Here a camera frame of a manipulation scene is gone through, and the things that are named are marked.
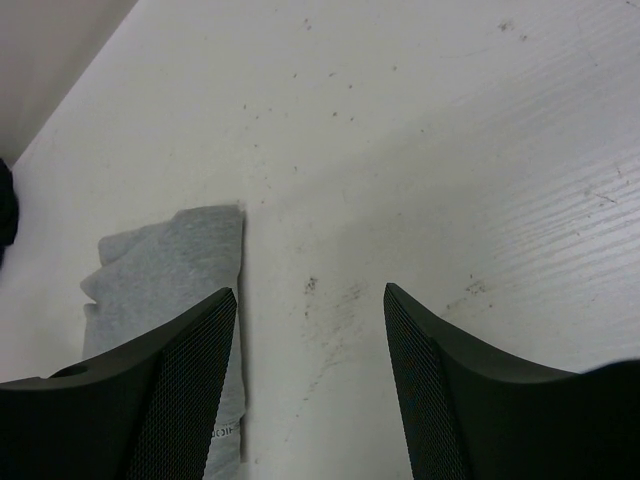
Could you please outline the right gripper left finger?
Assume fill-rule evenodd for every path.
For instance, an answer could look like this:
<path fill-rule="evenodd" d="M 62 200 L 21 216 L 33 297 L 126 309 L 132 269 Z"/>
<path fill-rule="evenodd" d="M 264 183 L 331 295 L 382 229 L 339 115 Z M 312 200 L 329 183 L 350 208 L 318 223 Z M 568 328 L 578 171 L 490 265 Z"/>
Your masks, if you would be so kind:
<path fill-rule="evenodd" d="M 235 321 L 223 288 L 49 378 L 2 383 L 2 478 L 202 478 Z"/>

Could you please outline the grey tank top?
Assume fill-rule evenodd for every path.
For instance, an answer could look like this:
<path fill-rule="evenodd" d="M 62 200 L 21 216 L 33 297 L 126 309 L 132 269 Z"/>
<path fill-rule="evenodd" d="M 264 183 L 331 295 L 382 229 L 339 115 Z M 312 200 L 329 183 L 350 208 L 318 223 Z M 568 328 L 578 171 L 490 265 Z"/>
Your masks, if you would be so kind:
<path fill-rule="evenodd" d="M 82 282 L 84 360 L 130 357 L 141 394 L 123 479 L 234 479 L 245 413 L 235 205 L 103 238 Z"/>

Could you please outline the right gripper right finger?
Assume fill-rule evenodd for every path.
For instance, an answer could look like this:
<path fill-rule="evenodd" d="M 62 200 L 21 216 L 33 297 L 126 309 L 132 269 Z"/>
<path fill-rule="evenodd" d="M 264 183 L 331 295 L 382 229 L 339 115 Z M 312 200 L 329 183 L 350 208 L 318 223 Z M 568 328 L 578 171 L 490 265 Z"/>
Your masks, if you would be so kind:
<path fill-rule="evenodd" d="M 635 479 L 639 364 L 584 373 L 500 350 L 384 291 L 386 336 L 416 479 Z"/>

